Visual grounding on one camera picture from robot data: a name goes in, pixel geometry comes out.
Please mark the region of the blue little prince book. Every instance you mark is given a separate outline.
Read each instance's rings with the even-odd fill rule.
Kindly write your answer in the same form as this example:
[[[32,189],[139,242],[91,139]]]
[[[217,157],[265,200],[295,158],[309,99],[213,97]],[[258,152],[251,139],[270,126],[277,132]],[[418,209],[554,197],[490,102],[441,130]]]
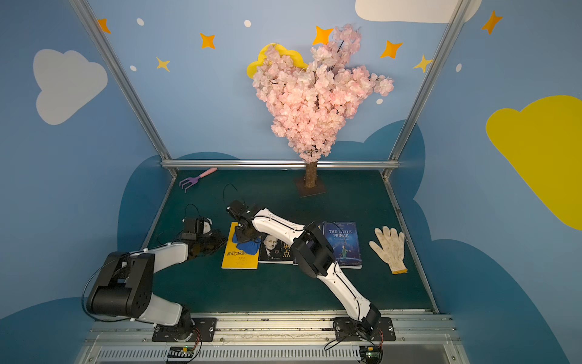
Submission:
[[[325,221],[321,227],[339,266],[361,269],[362,257],[356,223]]]

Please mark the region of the black portrait cover book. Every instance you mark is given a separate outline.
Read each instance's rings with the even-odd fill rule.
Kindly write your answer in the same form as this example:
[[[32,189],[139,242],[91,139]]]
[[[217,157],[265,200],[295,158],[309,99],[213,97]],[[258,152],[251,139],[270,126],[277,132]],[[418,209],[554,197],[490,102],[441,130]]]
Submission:
[[[291,246],[272,235],[265,235],[259,250],[259,263],[292,265]]]

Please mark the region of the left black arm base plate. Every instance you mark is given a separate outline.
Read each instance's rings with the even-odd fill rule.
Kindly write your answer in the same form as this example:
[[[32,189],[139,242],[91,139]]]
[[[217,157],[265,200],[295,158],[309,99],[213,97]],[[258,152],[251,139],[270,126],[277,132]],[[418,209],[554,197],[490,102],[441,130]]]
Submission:
[[[174,326],[157,325],[154,329],[152,342],[212,342],[215,336],[217,322],[218,320],[215,317],[194,317],[190,319],[189,323],[181,320]]]

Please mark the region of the blue microfibre cloth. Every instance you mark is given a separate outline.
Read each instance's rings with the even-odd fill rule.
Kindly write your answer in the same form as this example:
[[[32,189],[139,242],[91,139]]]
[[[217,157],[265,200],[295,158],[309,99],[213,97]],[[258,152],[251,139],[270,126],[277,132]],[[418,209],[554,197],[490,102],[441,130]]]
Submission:
[[[243,251],[245,254],[248,254],[250,256],[256,256],[260,250],[262,238],[258,237],[257,239],[254,239],[253,241],[248,241],[248,242],[242,243],[239,241],[237,234],[234,233],[233,234],[233,243],[238,250]]]

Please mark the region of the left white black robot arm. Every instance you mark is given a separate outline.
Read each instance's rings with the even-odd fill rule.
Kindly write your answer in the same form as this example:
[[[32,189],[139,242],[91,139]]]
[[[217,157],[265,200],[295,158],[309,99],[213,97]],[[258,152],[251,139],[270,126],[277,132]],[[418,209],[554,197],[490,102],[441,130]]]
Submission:
[[[179,241],[151,250],[110,253],[89,282],[94,283],[82,308],[100,321],[103,315],[113,320],[136,321],[175,329],[184,341],[194,332],[189,309],[153,293],[155,273],[203,255],[211,255],[226,244],[216,231],[198,236],[194,241]]]

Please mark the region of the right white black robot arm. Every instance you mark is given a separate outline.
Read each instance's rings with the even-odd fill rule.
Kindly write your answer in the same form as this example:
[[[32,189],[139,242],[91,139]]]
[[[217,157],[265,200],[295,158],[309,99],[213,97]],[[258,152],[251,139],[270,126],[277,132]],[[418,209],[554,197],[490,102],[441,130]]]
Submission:
[[[226,210],[237,223],[235,233],[239,242],[253,241],[266,234],[288,244],[299,268],[307,276],[322,281],[342,303],[359,336],[372,338],[381,318],[380,311],[343,273],[332,246],[315,223],[296,224],[269,209],[250,208],[237,200]]]

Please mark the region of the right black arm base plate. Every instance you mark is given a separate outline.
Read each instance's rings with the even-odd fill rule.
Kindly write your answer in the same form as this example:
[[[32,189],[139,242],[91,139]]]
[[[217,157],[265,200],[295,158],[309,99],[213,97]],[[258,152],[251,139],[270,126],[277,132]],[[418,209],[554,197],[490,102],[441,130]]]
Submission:
[[[381,317],[373,329],[367,330],[349,317],[336,317],[332,320],[332,331],[337,340],[343,341],[395,341],[396,329],[389,317]]]

